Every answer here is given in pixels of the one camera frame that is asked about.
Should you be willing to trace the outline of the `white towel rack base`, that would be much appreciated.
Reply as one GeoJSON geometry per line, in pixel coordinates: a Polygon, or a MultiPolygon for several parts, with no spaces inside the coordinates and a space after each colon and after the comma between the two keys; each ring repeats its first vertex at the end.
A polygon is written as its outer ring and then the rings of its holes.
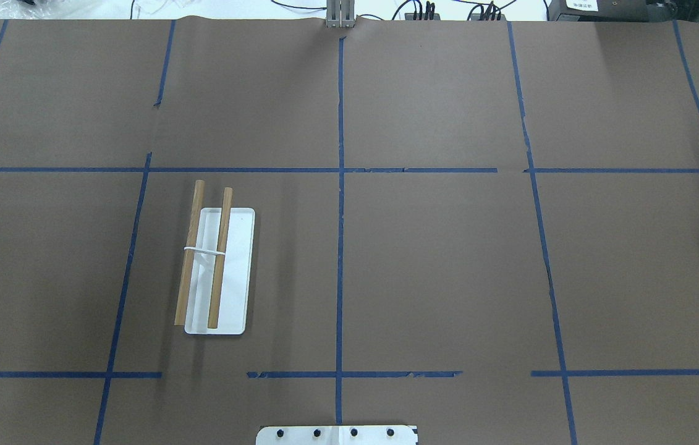
{"type": "Polygon", "coordinates": [[[231,209],[218,324],[208,327],[220,219],[220,208],[200,210],[197,239],[191,248],[194,262],[184,324],[185,333],[190,335],[239,336],[247,327],[255,226],[252,208],[231,209]]]}

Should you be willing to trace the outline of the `wooden rack rod left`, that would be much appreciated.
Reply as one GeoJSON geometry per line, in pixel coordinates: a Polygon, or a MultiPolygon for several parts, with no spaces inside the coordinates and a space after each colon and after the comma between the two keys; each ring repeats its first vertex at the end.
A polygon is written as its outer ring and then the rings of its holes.
{"type": "Polygon", "coordinates": [[[233,189],[224,188],[216,243],[216,251],[219,253],[214,257],[213,286],[211,287],[207,321],[208,329],[216,329],[218,327],[232,200],[233,189]]]}

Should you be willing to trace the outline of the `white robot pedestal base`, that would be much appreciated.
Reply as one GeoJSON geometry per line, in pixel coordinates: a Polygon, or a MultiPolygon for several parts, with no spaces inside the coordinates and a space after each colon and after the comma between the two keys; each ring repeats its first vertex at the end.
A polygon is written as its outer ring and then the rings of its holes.
{"type": "Polygon", "coordinates": [[[325,425],[269,426],[262,428],[256,444],[418,444],[416,426],[325,425]]]}

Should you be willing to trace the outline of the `aluminium frame post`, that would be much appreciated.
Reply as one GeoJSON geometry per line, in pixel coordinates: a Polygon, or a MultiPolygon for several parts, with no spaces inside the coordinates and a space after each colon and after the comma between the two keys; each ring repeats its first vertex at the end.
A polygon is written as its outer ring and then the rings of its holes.
{"type": "Polygon", "coordinates": [[[354,28],[356,23],[355,0],[326,1],[327,28],[354,28]]]}

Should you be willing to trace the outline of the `black box with label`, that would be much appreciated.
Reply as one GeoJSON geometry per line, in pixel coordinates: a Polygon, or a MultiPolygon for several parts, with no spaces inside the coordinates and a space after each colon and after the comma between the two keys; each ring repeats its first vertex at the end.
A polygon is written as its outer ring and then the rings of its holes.
{"type": "Polygon", "coordinates": [[[699,22],[699,1],[550,1],[550,22],[699,22]]]}

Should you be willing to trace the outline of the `clear plastic bag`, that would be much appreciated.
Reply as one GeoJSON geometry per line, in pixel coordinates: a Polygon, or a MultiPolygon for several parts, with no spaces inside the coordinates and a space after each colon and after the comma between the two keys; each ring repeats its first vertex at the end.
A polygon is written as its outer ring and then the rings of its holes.
{"type": "Polygon", "coordinates": [[[0,19],[59,18],[70,1],[0,1],[0,19]]]}

